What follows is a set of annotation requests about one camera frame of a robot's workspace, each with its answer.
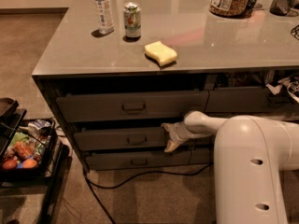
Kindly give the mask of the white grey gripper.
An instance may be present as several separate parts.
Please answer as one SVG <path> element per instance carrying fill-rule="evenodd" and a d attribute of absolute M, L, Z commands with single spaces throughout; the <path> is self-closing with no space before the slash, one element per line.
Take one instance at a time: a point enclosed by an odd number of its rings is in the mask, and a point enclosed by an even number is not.
<path fill-rule="evenodd" d="M 169 140 L 166 144 L 165 152 L 171 153 L 179 147 L 178 143 L 187 142 L 190 139 L 199 137 L 199 134 L 189 131 L 183 122 L 163 123 L 162 127 L 169 132 Z"/>

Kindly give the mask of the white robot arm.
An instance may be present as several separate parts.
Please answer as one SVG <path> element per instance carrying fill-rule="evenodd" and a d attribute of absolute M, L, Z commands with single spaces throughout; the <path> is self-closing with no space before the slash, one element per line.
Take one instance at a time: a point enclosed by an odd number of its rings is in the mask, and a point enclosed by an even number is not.
<path fill-rule="evenodd" d="M 299 169 L 299 125 L 248 115 L 213 118 L 199 111 L 165 123 L 166 151 L 213 135 L 217 224 L 288 224 L 279 173 Z"/>

